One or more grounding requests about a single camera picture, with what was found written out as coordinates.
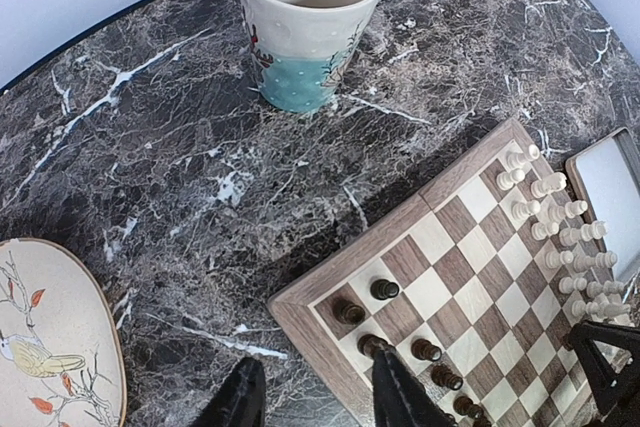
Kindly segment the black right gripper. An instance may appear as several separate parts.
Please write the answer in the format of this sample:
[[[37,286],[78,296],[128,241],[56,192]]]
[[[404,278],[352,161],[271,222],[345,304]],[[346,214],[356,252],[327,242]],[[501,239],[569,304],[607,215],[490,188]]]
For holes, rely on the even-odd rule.
[[[603,426],[639,425],[639,328],[590,320],[575,324],[567,336],[586,374]],[[630,353],[629,362],[616,372],[597,342]]]

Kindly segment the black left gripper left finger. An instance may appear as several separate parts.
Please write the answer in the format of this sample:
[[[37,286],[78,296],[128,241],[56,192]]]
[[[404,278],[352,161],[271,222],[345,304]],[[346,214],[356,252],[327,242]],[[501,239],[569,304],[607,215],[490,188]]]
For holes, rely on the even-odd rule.
[[[190,426],[263,427],[265,415],[266,377],[263,364],[254,358],[244,357]]]

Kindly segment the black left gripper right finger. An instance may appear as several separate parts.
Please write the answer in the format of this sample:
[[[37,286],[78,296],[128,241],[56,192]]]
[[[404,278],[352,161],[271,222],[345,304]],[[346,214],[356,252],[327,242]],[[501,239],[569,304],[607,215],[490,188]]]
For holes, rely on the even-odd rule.
[[[373,406],[376,426],[454,426],[391,349],[373,356]]]

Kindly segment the dark chess pawn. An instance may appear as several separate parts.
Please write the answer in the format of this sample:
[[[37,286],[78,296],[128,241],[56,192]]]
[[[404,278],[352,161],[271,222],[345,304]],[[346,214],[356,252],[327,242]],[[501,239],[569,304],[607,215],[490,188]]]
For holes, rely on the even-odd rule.
[[[400,287],[394,281],[378,279],[371,284],[370,293],[374,299],[386,301],[397,297],[400,293]]]
[[[436,365],[431,372],[431,378],[437,386],[447,388],[452,391],[458,391],[464,385],[463,378],[454,373],[446,364]]]
[[[453,409],[458,415],[473,420],[481,419],[485,416],[483,408],[466,395],[460,395],[455,398]]]
[[[442,357],[442,350],[425,338],[418,338],[411,343],[412,355],[421,361],[438,362]]]

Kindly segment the dark chess pawn top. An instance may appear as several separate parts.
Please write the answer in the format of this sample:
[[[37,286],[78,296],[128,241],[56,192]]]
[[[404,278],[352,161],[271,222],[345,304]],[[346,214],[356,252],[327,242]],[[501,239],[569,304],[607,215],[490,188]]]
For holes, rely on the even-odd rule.
[[[370,293],[374,299],[386,301],[397,297],[400,293],[400,287],[394,281],[378,279],[371,284]]]

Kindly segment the metal tray with wooden rim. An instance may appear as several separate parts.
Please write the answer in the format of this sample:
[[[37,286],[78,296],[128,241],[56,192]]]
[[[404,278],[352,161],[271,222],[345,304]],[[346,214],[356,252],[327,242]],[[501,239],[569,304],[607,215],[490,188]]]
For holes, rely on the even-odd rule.
[[[595,244],[618,261],[613,277],[626,282],[639,271],[639,150],[628,128],[619,128],[570,157],[565,169],[576,196],[587,201],[586,222],[606,223]]]

